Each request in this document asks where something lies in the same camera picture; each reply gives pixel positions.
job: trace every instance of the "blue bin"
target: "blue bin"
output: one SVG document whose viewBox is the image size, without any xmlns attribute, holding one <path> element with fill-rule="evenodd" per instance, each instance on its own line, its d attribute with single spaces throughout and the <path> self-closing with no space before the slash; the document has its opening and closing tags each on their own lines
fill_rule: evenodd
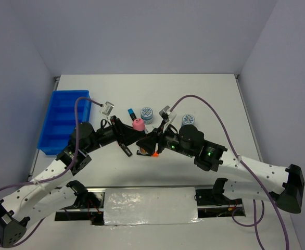
<svg viewBox="0 0 305 250">
<path fill-rule="evenodd" d="M 38 142 L 38 149 L 46 155 L 59 154 L 67 146 L 75 128 L 75 101 L 81 96 L 90 98 L 89 91 L 53 91 Z M 80 100 L 78 104 L 79 122 L 89 121 L 90 109 L 91 102 Z"/>
</svg>

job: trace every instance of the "round container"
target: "round container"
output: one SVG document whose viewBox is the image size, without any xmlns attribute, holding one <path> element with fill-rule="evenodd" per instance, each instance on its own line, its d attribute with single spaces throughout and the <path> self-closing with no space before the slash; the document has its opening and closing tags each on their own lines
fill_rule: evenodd
<svg viewBox="0 0 305 250">
<path fill-rule="evenodd" d="M 190 114 L 186 114 L 186 115 L 183 116 L 182 126 L 194 124 L 194 122 L 195 122 L 194 116 L 192 116 Z"/>
<path fill-rule="evenodd" d="M 144 121 L 144 124 L 151 124 L 153 122 L 154 112 L 149 107 L 144 107 L 141 109 L 141 118 Z"/>
</svg>

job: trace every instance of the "wall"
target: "wall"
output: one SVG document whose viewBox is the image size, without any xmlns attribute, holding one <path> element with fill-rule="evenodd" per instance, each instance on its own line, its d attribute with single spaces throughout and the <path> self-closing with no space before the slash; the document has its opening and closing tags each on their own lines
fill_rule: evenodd
<svg viewBox="0 0 305 250">
<path fill-rule="evenodd" d="M 0 187 L 26 180 L 52 86 L 49 70 L 9 2 L 1 0 Z"/>
<path fill-rule="evenodd" d="M 276 0 L 11 4 L 54 75 L 239 73 Z"/>
<path fill-rule="evenodd" d="M 265 161 L 303 168 L 305 177 L 305 1 L 279 0 L 241 74 Z M 292 216 L 305 249 L 302 213 Z"/>
</svg>

